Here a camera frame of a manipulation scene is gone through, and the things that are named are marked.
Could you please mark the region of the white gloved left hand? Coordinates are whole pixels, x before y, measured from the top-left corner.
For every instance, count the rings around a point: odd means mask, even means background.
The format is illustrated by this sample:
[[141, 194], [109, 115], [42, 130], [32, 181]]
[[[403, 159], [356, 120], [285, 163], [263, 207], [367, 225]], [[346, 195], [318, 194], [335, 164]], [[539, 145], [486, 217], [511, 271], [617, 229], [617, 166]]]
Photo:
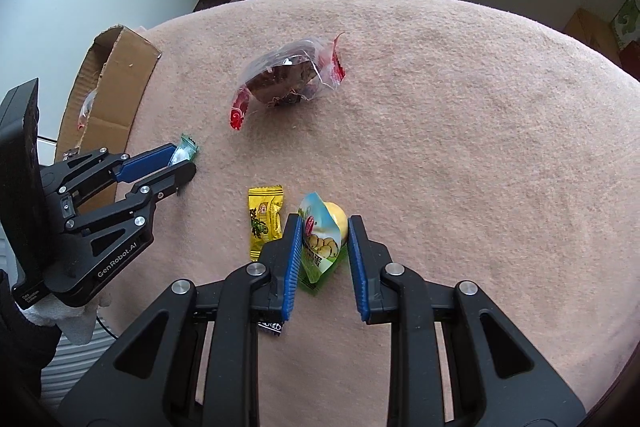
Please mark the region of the white gloved left hand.
[[77, 308], [67, 306], [58, 297], [47, 295], [39, 303], [18, 311], [38, 329], [44, 331], [57, 327], [72, 345], [85, 346], [92, 339], [99, 309], [108, 308], [112, 301], [111, 291], [103, 289], [88, 303]]

